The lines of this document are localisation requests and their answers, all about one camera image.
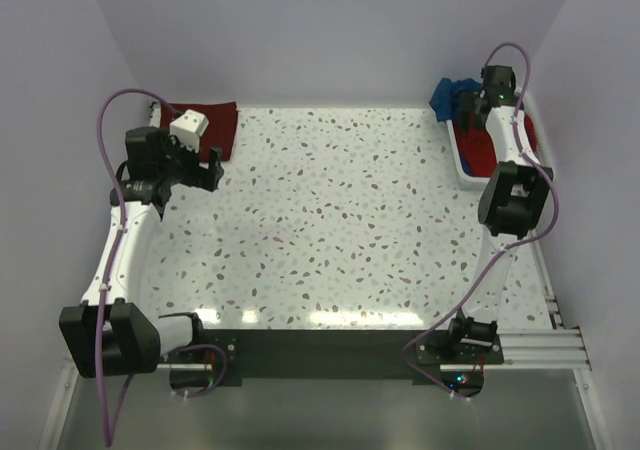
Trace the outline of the red t shirt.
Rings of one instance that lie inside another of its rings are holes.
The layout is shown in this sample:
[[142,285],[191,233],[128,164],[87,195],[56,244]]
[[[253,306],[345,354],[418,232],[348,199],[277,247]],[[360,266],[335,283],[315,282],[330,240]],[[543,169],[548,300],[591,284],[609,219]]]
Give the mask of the red t shirt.
[[490,111],[485,129],[463,131],[457,116],[453,120],[454,136],[467,174],[473,177],[491,177],[497,167],[540,166],[536,155],[537,137],[530,117],[511,108]]

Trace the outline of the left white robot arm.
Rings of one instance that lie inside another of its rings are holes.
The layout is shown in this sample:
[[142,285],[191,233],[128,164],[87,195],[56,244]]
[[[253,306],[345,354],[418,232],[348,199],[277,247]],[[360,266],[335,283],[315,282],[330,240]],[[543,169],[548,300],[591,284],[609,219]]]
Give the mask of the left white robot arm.
[[193,312],[151,318],[139,307],[142,276],[175,185],[213,192],[224,174],[222,152],[201,162],[207,124],[194,117],[166,128],[139,127],[125,134],[126,160],[110,193],[110,224],[95,276],[77,306],[65,307],[59,327],[84,378],[151,373],[174,352],[185,362],[207,350]]

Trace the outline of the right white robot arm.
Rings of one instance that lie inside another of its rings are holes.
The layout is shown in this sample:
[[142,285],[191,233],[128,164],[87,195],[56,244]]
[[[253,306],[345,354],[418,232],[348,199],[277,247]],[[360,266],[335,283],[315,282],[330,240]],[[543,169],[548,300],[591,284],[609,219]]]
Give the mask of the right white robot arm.
[[497,347],[501,291],[518,244],[538,225],[553,179],[531,146],[513,69],[488,65],[481,77],[481,89],[461,105],[460,121],[488,133],[496,167],[478,206],[482,243],[473,292],[436,345],[442,358],[459,363]]

